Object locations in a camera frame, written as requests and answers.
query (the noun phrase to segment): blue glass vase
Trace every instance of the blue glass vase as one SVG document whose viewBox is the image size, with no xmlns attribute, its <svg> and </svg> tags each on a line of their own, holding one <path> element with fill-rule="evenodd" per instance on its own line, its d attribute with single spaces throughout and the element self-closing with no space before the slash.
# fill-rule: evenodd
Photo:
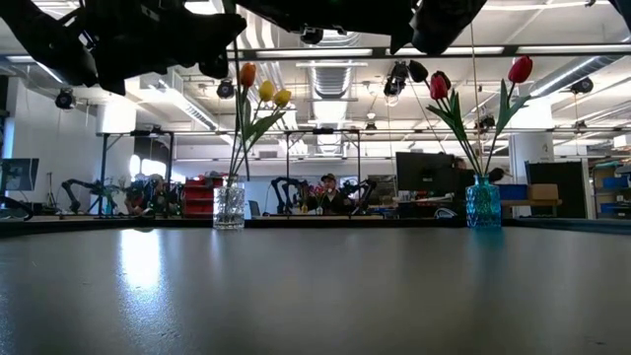
<svg viewBox="0 0 631 355">
<path fill-rule="evenodd" d="M 474 229 L 502 227 L 500 188 L 489 183 L 489 176 L 475 176 L 475 185 L 466 188 L 466 224 Z"/>
</svg>

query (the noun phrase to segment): yellow tulip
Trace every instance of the yellow tulip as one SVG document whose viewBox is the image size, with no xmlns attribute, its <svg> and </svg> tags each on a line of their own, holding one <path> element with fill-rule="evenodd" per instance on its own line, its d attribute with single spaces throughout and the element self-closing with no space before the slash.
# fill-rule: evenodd
<svg viewBox="0 0 631 355">
<path fill-rule="evenodd" d="M 265 80 L 258 88 L 258 96 L 264 103 L 272 101 L 274 98 L 274 84 L 269 80 Z"/>
<path fill-rule="evenodd" d="M 281 90 L 274 96 L 274 103 L 279 107 L 285 107 L 292 99 L 292 92 Z"/>
</svg>

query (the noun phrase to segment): glass vase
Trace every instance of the glass vase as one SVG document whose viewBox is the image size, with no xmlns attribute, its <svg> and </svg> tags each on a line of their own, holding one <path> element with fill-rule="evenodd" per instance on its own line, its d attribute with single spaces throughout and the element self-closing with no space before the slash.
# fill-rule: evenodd
<svg viewBox="0 0 631 355">
<path fill-rule="evenodd" d="M 213 227 L 240 230 L 245 226 L 245 189 L 236 186 L 215 188 Z"/>
<path fill-rule="evenodd" d="M 475 185 L 466 188 L 466 224 L 473 229 L 502 227 L 500 188 L 489 176 L 475 176 Z"/>
</svg>

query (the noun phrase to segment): pillar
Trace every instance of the pillar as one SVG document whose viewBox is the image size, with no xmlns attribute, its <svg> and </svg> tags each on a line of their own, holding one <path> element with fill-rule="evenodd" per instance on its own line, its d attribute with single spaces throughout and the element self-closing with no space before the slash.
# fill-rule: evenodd
<svg viewBox="0 0 631 355">
<path fill-rule="evenodd" d="M 552 128 L 552 109 L 548 98 L 529 101 L 520 109 L 511 122 L 511 128 Z M 554 162 L 554 142 L 552 132 L 519 133 L 509 138 L 509 158 L 511 173 L 515 183 L 527 183 L 526 162 Z M 514 208 L 514 215 L 529 216 L 530 207 Z"/>
</svg>

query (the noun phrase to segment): blue bin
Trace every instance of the blue bin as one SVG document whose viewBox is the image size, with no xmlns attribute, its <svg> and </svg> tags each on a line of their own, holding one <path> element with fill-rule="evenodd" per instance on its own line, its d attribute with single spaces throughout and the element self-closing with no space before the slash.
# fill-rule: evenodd
<svg viewBox="0 0 631 355">
<path fill-rule="evenodd" d="M 617 202 L 601 203 L 600 213 L 616 213 L 617 210 L 615 207 L 617 206 L 618 206 Z"/>
<path fill-rule="evenodd" d="M 528 185 L 526 184 L 498 184 L 500 187 L 500 199 L 510 201 L 523 201 L 528 199 Z"/>
<path fill-rule="evenodd" d="M 603 188 L 626 188 L 629 187 L 628 177 L 605 177 L 602 180 Z"/>
</svg>

